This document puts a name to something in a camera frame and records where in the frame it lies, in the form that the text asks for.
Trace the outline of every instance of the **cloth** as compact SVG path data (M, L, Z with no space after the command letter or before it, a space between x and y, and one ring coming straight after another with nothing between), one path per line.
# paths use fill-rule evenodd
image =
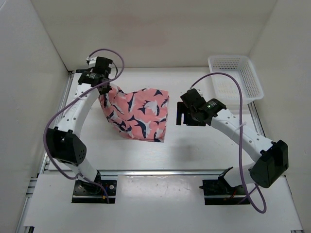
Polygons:
M145 88L124 93L111 84L112 90L99 96L103 112L121 136L152 142L164 142L167 105L167 91Z

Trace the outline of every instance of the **basket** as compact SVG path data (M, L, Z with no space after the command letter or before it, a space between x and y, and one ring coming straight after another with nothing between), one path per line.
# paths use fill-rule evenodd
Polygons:
M263 90L251 60L246 56L219 55L208 58L210 72L223 72L235 78L242 90L243 104L263 98ZM224 104L239 104L234 82L224 75L212 75L216 97Z

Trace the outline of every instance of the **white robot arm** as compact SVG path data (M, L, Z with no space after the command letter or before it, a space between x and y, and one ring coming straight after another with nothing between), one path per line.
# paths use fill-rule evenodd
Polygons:
M184 124L195 126L207 124L239 144L239 120L223 103L216 99L206 102L196 89L188 90L181 96L181 99L183 103L180 104L184 106L179 106L179 113L184 114ZM177 118L177 122L181 124L181 119ZM242 148L254 161L243 166L246 184L257 183L259 186L268 188L288 168L288 147L281 140L275 143L248 126L243 126ZM220 187L217 194L230 193L242 185L239 168L228 168L218 177L218 181Z
M89 72L89 69L82 73L74 97L77 98L91 87L107 81L111 71L110 64L112 64L110 59L93 58L89 64L93 71ZM80 133L95 100L109 90L110 86L107 84L90 91L64 112L54 129L47 131L46 139L51 156L68 166L79 175L79 180L88 183L89 186L92 186L89 181L99 183L101 175L87 160L86 146L80 140Z

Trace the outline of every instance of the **white table surface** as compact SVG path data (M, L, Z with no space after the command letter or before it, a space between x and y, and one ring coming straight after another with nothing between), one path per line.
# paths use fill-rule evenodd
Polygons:
M164 143L124 139L107 122L100 104L95 101L81 131L81 140L87 147L87 158L99 170L152 170L152 169L226 169L238 166L238 146L220 131L209 127L176 126L176 103L180 96L209 68L127 68L114 81L124 92L143 88L167 90L170 95L168 122ZM77 80L74 75L68 102L72 100ZM215 97L210 78L196 85L206 100ZM243 121L254 128L245 107ZM252 160L244 153L243 163ZM55 170L50 164L49 170Z
M115 204L71 203L74 181L39 175L24 226L34 233L290 233L301 230L285 177L251 205L205 206L200 176L119 176ZM257 192L254 202L262 208Z

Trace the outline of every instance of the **white wall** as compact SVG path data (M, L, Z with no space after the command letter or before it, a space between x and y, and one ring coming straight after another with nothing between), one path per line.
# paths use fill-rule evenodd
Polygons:
M31 2L0 0L0 232L16 228L67 77Z
M248 54L276 0L32 2L72 70L102 47L119 51L126 67L206 67L213 54Z
M286 172L302 225L311 232L311 1L279 0L251 52L265 97L267 136L289 146Z

